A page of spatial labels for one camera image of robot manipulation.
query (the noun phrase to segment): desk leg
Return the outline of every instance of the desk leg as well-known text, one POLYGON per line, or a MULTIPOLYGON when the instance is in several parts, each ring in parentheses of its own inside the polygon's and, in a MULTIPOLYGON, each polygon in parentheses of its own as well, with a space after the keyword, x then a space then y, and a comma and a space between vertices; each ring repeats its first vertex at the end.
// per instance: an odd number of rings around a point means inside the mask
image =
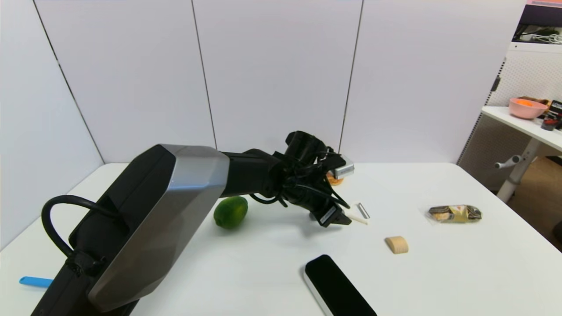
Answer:
POLYGON ((540 146, 541 142, 539 140, 531 138, 529 144, 527 145, 527 148, 525 148, 525 151, 521 155, 523 160, 520 163, 516 164, 515 167, 513 167, 513 170, 509 174, 509 177, 503 183, 500 191, 497 193, 497 197, 499 197, 500 200, 505 203, 509 201, 509 198, 511 198, 513 192, 515 192, 515 189, 521 183, 521 179, 523 178, 525 171, 527 171, 527 168, 529 168, 529 165, 537 156, 537 151, 540 146))

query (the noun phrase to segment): snack wrapper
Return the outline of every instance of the snack wrapper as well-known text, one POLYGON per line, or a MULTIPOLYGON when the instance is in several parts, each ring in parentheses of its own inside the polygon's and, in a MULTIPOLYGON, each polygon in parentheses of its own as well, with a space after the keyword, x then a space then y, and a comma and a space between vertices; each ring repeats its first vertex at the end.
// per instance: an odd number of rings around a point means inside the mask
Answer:
POLYGON ((444 205, 429 209, 428 215, 441 223, 470 223, 482 219, 482 212, 472 205, 444 205))

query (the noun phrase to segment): blue handle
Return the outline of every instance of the blue handle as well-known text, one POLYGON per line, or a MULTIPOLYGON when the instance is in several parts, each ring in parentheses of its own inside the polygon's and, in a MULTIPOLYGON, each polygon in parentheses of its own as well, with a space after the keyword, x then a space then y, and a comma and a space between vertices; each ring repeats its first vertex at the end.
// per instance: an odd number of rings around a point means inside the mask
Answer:
POLYGON ((34 277, 22 277, 20 279, 20 284, 23 285, 31 285, 37 287, 49 287, 53 280, 51 279, 43 279, 43 278, 34 278, 34 277))

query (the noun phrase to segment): smartphone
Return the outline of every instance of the smartphone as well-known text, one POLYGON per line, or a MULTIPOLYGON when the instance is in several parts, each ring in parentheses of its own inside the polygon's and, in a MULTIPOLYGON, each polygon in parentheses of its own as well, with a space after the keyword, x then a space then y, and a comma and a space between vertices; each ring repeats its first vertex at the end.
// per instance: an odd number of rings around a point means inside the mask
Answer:
POLYGON ((322 255, 307 263, 304 278, 327 316, 377 316, 330 256, 322 255))

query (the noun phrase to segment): floor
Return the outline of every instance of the floor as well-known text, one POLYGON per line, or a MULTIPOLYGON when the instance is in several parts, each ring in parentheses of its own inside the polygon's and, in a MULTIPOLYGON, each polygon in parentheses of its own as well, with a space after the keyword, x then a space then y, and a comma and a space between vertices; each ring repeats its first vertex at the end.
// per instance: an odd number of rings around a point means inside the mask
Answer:
POLYGON ((552 234, 554 225, 562 220, 561 165, 539 157, 530 165, 515 196, 507 204, 562 251, 562 243, 552 234))

